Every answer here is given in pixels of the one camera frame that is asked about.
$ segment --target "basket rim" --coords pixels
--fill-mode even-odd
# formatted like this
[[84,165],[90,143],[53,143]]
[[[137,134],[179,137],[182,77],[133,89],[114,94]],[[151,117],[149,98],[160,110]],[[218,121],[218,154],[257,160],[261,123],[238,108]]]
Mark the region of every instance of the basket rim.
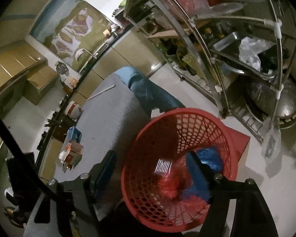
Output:
[[[221,122],[221,120],[219,118],[217,118],[216,116],[214,116],[213,114],[210,114],[207,111],[201,110],[201,109],[197,109],[197,108],[177,108],[171,111],[168,111],[158,117],[152,118],[151,121],[144,127],[142,128],[142,130],[138,133],[136,139],[132,142],[132,144],[130,145],[130,147],[133,145],[133,143],[135,141],[138,140],[139,136],[141,136],[148,127],[150,127],[152,124],[154,124],[155,122],[159,121],[160,119],[173,115],[173,114],[188,114],[188,113],[194,113],[194,114],[201,114],[204,117],[210,119],[211,121],[213,121],[219,128],[220,130],[223,132],[229,149],[230,149],[230,175],[229,175],[229,180],[235,181],[236,177],[237,177],[237,171],[238,171],[238,159],[237,159],[237,152],[236,149],[234,147],[234,141],[231,137],[231,134],[229,133],[229,131],[227,130],[227,127],[223,124],[223,122]],[[149,220],[145,219],[144,217],[142,217],[132,206],[132,204],[130,203],[129,199],[127,198],[126,195],[126,189],[125,189],[125,166],[123,167],[122,170],[122,174],[121,174],[121,189],[122,189],[122,194],[124,197],[124,201],[127,205],[127,208],[129,209],[129,211],[132,213],[132,215],[143,225],[157,230],[157,231],[161,231],[161,232],[168,232],[168,233],[176,233],[176,232],[183,232],[183,231],[187,231],[190,229],[193,229],[197,226],[199,226],[200,224],[202,224],[206,218],[207,213],[205,213],[204,215],[202,215],[200,218],[198,218],[197,220],[194,220],[188,224],[182,224],[179,226],[173,225],[173,226],[163,226],[163,225],[157,225],[155,223],[150,222]]]

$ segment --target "gray tablecloth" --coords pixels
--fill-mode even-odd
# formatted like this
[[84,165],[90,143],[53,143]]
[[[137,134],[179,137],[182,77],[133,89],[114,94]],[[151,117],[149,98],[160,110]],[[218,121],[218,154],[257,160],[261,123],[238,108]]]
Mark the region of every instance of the gray tablecloth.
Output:
[[74,180],[80,174],[89,172],[94,164],[100,163],[109,150],[117,153],[117,167],[106,188],[105,196],[97,204],[99,220],[122,197],[120,178],[125,152],[150,120],[133,92],[114,73],[107,77],[92,95],[111,85],[116,86],[86,101],[83,106],[84,112],[76,126],[82,133],[81,161],[66,173],[57,165],[54,174],[54,178],[59,182]]

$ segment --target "basket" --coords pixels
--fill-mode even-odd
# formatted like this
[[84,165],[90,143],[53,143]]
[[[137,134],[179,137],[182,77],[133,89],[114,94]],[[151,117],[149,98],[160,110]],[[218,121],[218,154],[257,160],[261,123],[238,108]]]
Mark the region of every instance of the basket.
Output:
[[161,232],[182,232],[201,225],[209,205],[197,196],[188,200],[164,198],[155,175],[158,159],[185,166],[188,151],[216,146],[224,163],[223,175],[235,180],[238,161],[225,125],[206,111],[179,108],[152,119],[126,154],[122,193],[130,212],[142,224]]

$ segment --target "blue stripe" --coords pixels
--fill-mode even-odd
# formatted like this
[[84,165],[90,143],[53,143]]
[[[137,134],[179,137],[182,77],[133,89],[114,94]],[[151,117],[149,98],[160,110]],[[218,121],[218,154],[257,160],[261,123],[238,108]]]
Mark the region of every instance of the blue stripe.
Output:
[[34,14],[6,15],[6,16],[2,16],[0,18],[0,21],[35,19],[35,17],[36,17],[36,15],[34,15]]

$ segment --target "white stick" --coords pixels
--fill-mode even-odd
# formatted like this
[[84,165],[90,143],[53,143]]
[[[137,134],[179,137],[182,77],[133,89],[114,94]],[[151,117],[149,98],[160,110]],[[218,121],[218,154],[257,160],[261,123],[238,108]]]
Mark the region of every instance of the white stick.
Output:
[[97,94],[95,94],[95,95],[91,96],[90,98],[88,98],[87,101],[88,101],[88,100],[91,100],[92,98],[94,98],[94,97],[96,97],[96,96],[98,96],[98,95],[100,95],[100,94],[102,94],[102,93],[104,93],[104,92],[106,92],[106,91],[108,91],[108,90],[114,88],[114,87],[115,87],[115,85],[112,85],[112,86],[110,86],[110,87],[108,87],[108,88],[105,88],[105,89],[102,90],[101,92],[98,92]]

